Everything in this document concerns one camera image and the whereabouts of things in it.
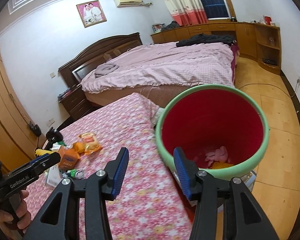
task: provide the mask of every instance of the nightstand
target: nightstand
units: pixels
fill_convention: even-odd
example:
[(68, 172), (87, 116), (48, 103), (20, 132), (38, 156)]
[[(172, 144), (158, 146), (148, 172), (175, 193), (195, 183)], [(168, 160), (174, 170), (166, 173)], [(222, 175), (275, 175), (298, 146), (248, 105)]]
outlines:
[(60, 103), (62, 103), (71, 115), (73, 121), (77, 121), (81, 117), (84, 117), (97, 109), (86, 99), (81, 86), (75, 88), (71, 94), (63, 98)]

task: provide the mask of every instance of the curtain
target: curtain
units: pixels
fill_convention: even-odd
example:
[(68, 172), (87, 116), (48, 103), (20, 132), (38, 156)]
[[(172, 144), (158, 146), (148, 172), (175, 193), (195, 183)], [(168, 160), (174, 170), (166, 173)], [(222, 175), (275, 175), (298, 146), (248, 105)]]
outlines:
[(172, 17), (180, 25), (207, 23), (208, 18), (200, 0), (164, 0)]

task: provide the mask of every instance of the yellow object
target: yellow object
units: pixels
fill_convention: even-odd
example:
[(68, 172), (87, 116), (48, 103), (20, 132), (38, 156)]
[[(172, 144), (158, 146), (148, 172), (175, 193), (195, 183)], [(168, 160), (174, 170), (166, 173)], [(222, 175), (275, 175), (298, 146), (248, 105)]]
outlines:
[(84, 153), (85, 150), (84, 143), (82, 142), (75, 142), (72, 145), (72, 148), (79, 154)]
[(90, 155), (91, 153), (100, 151), (103, 148), (98, 142), (96, 136), (91, 132), (82, 133), (79, 137), (85, 143), (84, 155)]
[(40, 149), (40, 148), (37, 148), (37, 149), (34, 150), (34, 155), (35, 155), (36, 157), (45, 155), (46, 153), (51, 154), (51, 153), (54, 153), (54, 152), (49, 151), (49, 150), (42, 150), (42, 149)]
[(216, 169), (223, 169), (223, 168), (228, 168), (228, 167), (232, 167), (232, 166), (234, 166), (234, 164), (213, 162), (211, 168), (216, 170)]

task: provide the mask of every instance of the electrical outlet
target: electrical outlet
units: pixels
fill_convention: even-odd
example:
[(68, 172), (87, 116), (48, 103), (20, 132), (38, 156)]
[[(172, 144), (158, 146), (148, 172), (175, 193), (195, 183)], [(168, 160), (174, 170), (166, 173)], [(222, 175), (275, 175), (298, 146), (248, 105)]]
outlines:
[(300, 86), (300, 76), (298, 76), (297, 84), (299, 84), (298, 86)]

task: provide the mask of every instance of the bucket rim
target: bucket rim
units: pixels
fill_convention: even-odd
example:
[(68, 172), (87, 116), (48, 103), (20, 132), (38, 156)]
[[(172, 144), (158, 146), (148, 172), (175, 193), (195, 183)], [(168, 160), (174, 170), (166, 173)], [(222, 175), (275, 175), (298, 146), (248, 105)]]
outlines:
[(252, 105), (252, 107), (257, 111), (257, 113), (261, 119), (262, 126), (263, 126), (263, 139), (262, 139), (262, 143), (261, 143), (259, 149), (256, 151), (256, 153), (254, 155), (252, 155), (250, 158), (248, 158), (244, 162), (236, 164), (236, 165), (228, 167), (228, 168), (222, 168), (222, 169), (199, 168), (200, 170), (207, 171), (215, 178), (230, 180), (233, 177), (232, 174), (234, 174), (234, 173), (242, 174), (247, 170), (247, 167), (249, 169), (251, 168), (250, 171), (252, 171), (262, 160), (262, 158), (266, 152), (266, 149), (268, 147), (268, 144), (269, 144), (269, 126), (268, 126), (268, 122), (267, 122), (265, 114), (263, 113), (260, 106), (249, 95), (242, 92), (241, 90), (239, 90), (237, 88), (229, 87), (226, 85), (205, 84), (205, 85), (195, 86), (195, 87), (192, 87), (192, 88), (189, 88), (189, 89), (183, 91), (182, 93), (177, 95), (175, 98), (173, 98), (167, 104), (167, 106), (164, 108), (164, 111), (159, 116), (156, 130), (155, 130), (155, 140), (156, 140), (158, 152), (159, 152), (160, 156), (162, 157), (163, 161), (165, 162), (165, 164), (169, 167), (169, 169), (171, 171), (176, 171), (174, 161), (173, 161), (173, 156), (166, 150), (166, 148), (163, 145), (163, 141), (162, 141), (162, 126), (163, 126), (164, 120), (165, 120), (168, 112), (170, 111), (170, 109), (172, 109), (172, 107), (175, 106), (175, 104), (178, 103), (181, 99), (185, 98), (186, 96), (188, 96), (192, 93), (195, 93), (195, 92), (198, 92), (201, 90), (208, 90), (208, 89), (229, 91), (229, 92), (235, 93), (235, 94), (241, 96), (242, 98), (244, 98), (245, 100), (247, 100)]

